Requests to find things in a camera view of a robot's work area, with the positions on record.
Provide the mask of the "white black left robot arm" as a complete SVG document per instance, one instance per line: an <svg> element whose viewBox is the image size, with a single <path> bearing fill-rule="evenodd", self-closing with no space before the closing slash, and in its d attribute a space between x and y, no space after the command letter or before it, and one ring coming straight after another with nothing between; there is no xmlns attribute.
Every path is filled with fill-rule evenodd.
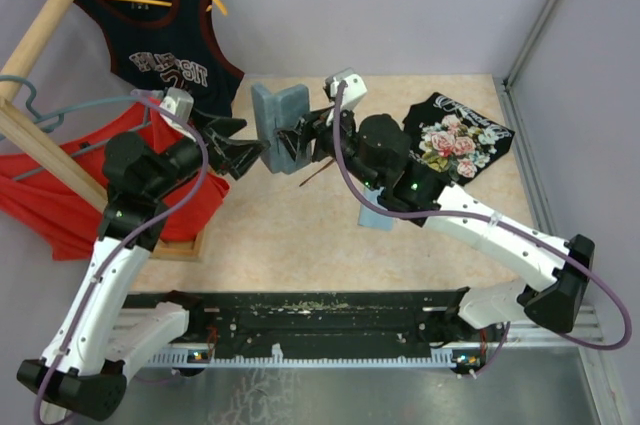
<svg viewBox="0 0 640 425"><path fill-rule="evenodd" d="M243 119L217 117L163 152L135 132L109 139L103 173L108 203L85 277L58 333L37 359L25 360L18 381L34 392L34 420L48 402L96 421L108 419L127 386L170 342L201 339L208 329L201 299L172 291L123 338L110 336L131 285L172 213L164 200L208 171L240 179L268 149L265 140L238 140Z"/></svg>

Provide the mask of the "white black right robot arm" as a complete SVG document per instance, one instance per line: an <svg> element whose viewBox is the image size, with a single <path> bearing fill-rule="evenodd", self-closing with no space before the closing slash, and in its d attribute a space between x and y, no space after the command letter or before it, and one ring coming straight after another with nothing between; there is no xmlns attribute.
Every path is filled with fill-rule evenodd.
<svg viewBox="0 0 640 425"><path fill-rule="evenodd" d="M384 215L454 237L516 274L511 282L461 290L446 317L454 338L470 340L496 323L524 319L559 334L573 330L589 280L572 264L590 266L592 240L549 236L481 203L412 158L409 135L388 114L361 123L350 111L337 122L329 114L309 113L294 127L277 130L292 158L307 146L315 161L341 157L356 180L378 191Z"/></svg>

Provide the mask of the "brown sunglasses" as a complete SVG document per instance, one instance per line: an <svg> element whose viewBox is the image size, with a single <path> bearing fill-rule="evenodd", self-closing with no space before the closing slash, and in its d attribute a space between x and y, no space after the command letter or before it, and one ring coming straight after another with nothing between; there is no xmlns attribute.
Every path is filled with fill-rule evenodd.
<svg viewBox="0 0 640 425"><path fill-rule="evenodd" d="M314 171L310 176L308 176L307 178L305 178L300 184L299 187L304 187L306 184L308 184L311 180L313 180L316 176L320 175L321 173L323 173L325 170L329 169L331 166L333 166L335 163L335 159L332 159L330 161L328 161L327 163L325 163L324 165L322 165L318 170Z"/></svg>

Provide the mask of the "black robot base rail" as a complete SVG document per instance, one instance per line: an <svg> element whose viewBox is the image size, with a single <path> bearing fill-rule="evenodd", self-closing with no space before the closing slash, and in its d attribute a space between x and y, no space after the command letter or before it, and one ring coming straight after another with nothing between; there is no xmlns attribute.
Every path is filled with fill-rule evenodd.
<svg viewBox="0 0 640 425"><path fill-rule="evenodd" d="M241 368L432 368L474 376L504 324L474 329L454 291L199 293L196 319L149 361L188 375Z"/></svg>

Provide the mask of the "light blue cleaning cloth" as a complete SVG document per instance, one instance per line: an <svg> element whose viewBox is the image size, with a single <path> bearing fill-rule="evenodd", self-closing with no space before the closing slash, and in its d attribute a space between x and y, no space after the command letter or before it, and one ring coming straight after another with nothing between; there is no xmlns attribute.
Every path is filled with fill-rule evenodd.
<svg viewBox="0 0 640 425"><path fill-rule="evenodd" d="M377 203L378 193L376 191L366 190L364 197L372 206L379 207ZM390 232L393 229L394 220L362 204L359 209L357 224L365 228Z"/></svg>

